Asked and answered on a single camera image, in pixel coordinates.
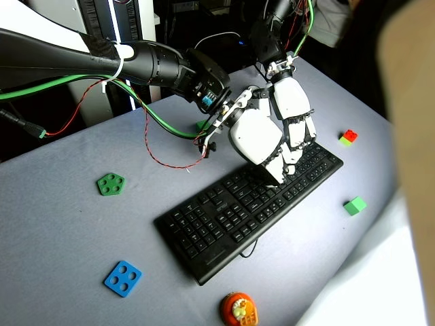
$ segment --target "orange toy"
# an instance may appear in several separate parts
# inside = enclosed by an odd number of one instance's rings
[[[257,308],[248,294],[240,292],[228,294],[222,300],[221,313],[227,326],[258,325]]]

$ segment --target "robotic arm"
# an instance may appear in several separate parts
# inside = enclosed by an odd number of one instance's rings
[[[0,89],[63,75],[115,75],[137,84],[168,87],[203,113],[218,113],[207,136],[225,124],[234,148],[261,164],[279,182],[294,173],[302,149],[315,138],[309,101],[292,78],[278,32],[290,11],[289,0],[277,0],[252,30],[252,43],[270,83],[249,87],[230,101],[229,77],[210,58],[189,49],[178,51],[151,41],[113,43],[57,25],[18,0],[0,1]],[[284,133],[270,119],[270,105],[283,122]]]

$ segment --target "green cable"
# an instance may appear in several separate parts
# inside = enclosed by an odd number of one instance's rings
[[[305,39],[307,38],[308,34],[310,33],[311,27],[313,27],[314,11],[313,11],[313,4],[311,3],[311,0],[308,0],[308,7],[310,8],[310,23],[308,25],[307,32],[305,33],[304,37],[300,40],[299,45],[296,48],[296,50],[294,50],[294,56],[298,55],[299,50],[301,49],[303,43],[305,42]]]
[[[3,93],[0,94],[0,102],[2,101],[10,101],[13,100],[15,98],[19,98],[22,96],[26,96],[26,95],[31,95],[37,92],[41,92],[43,90],[47,90],[48,88],[52,88],[55,86],[59,86],[59,85],[63,85],[69,82],[74,82],[77,80],[81,80],[81,79],[86,79],[86,78],[101,78],[101,79],[109,79],[111,76],[108,75],[71,75],[71,76],[66,76],[66,77],[62,77],[59,79],[55,79],[52,81],[49,81],[47,83],[38,85],[38,86],[33,86],[30,88],[25,88],[24,90],[17,90],[14,92],[10,92],[10,93]],[[135,91],[128,86],[127,84],[125,84],[124,82],[120,81],[120,80],[113,80],[113,83],[117,84],[119,87],[123,88],[126,92],[128,92],[141,106],[145,107],[147,112],[152,116],[152,118],[154,120],[156,120],[165,130],[169,131],[170,133],[174,134],[175,136],[181,137],[181,138],[185,138],[185,139],[195,139],[198,135],[197,134],[192,134],[189,132],[182,132],[179,131],[177,129],[175,129],[174,127],[172,127],[170,124],[168,124],[166,121],[164,121],[161,117],[159,117],[152,109],[150,109],[135,93]]]

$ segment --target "green block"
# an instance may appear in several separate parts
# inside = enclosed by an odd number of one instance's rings
[[[352,145],[352,143],[351,143],[350,141],[348,141],[345,137],[341,137],[341,138],[340,138],[340,142],[341,142],[342,144],[344,144],[345,146],[350,146],[350,145]]]
[[[198,122],[195,124],[195,130],[196,130],[196,133],[200,132],[201,129],[203,129],[203,126],[204,126],[204,123],[205,123],[205,122],[206,122],[206,120],[201,120],[201,121],[198,121]],[[205,127],[204,127],[204,130],[207,130],[209,127],[210,127],[210,124],[207,122],[207,124],[206,124]]]
[[[99,179],[97,185],[103,196],[119,195],[124,189],[125,179],[115,173],[109,173]]]
[[[345,209],[350,215],[358,214],[366,207],[367,207],[366,202],[364,202],[362,198],[359,196],[355,197],[353,200],[351,200],[345,205]]]

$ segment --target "black keyboard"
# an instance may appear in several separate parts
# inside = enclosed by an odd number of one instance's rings
[[[264,173],[246,164],[155,220],[175,255],[204,285],[291,208],[343,165],[314,143],[294,175],[268,187]]]

